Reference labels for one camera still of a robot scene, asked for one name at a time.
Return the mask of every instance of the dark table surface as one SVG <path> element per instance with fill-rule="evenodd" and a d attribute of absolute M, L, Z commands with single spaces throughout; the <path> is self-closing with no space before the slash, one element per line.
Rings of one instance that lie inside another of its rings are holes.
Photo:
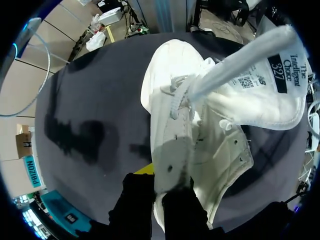
<path fill-rule="evenodd" d="M 99 222 L 109 222 L 125 175 L 151 162 L 150 116 L 140 103 L 141 86 L 155 50 L 171 39 L 190 43 L 204 59 L 223 59 L 241 48 L 202 33 L 134 37 L 75 60 L 50 78 L 37 99 L 36 144 L 45 185 Z M 225 230 L 290 197 L 304 160 L 306 116 L 287 131 L 242 128 L 254 166 L 221 201 L 214 225 Z M 164 239 L 153 222 L 152 239 Z"/>

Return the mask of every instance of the blue sign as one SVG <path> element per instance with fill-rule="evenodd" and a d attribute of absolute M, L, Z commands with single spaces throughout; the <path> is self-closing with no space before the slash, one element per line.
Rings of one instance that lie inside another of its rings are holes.
<path fill-rule="evenodd" d="M 37 167 L 36 167 L 36 162 L 35 162 L 34 157 L 32 155 L 25 156 L 25 157 L 23 157 L 23 160 L 24 160 L 26 172 L 29 175 L 29 179 L 32 183 L 32 186 L 34 188 L 40 187 L 42 184 L 41 184 L 38 172 L 37 172 Z"/>

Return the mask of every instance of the white shoelace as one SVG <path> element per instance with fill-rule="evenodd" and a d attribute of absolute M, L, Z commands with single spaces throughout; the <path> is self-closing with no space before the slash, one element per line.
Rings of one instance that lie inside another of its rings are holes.
<path fill-rule="evenodd" d="M 176 120 L 179 116 L 178 110 L 185 102 L 194 116 L 195 101 L 237 77 L 253 64 L 278 54 L 295 43 L 297 39 L 299 37 L 292 26 L 280 26 L 262 34 L 218 64 L 209 66 L 204 64 L 201 69 L 204 69 L 206 74 L 203 74 L 203 77 L 191 74 L 172 79 L 170 92 L 162 89 L 164 93 L 173 96 L 170 117 Z M 193 85 L 192 92 L 188 92 L 191 85 Z"/>

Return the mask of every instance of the plastic bag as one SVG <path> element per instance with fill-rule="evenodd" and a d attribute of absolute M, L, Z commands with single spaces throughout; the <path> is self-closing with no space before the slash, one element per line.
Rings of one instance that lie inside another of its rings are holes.
<path fill-rule="evenodd" d="M 106 40 L 106 35 L 103 32 L 98 31 L 86 43 L 86 49 L 88 49 L 89 52 L 92 52 L 98 48 L 101 48 L 104 45 L 105 40 Z"/>

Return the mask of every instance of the sign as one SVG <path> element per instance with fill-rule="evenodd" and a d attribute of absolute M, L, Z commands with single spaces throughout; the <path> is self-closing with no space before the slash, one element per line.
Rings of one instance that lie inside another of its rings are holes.
<path fill-rule="evenodd" d="M 74 224 L 78 218 L 73 213 L 69 213 L 67 216 L 64 217 L 65 220 L 68 221 L 70 224 Z"/>
<path fill-rule="evenodd" d="M 40 187 L 41 181 L 38 175 L 35 159 L 32 155 L 23 157 L 26 172 L 34 188 Z"/>

